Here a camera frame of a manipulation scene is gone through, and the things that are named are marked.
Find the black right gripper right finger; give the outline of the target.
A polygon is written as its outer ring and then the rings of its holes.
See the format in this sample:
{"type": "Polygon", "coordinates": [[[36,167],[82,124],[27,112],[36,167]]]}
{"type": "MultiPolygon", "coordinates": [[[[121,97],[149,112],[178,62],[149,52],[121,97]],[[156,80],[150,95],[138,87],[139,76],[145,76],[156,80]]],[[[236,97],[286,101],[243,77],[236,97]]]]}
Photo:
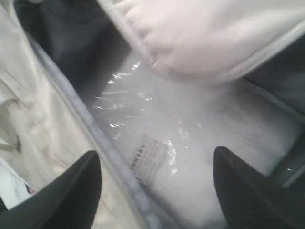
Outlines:
{"type": "Polygon", "coordinates": [[[213,181],[231,229],[303,229],[305,198],[266,177],[231,150],[213,154],[213,181]]]}

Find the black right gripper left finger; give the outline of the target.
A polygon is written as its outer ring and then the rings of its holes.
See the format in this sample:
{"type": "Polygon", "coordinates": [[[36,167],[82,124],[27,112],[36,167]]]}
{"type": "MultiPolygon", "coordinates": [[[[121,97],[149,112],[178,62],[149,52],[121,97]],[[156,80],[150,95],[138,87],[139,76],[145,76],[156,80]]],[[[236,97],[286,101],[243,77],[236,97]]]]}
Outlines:
{"type": "Polygon", "coordinates": [[[102,191],[100,159],[88,151],[17,206],[0,212],[2,229],[90,229],[102,191]]]}

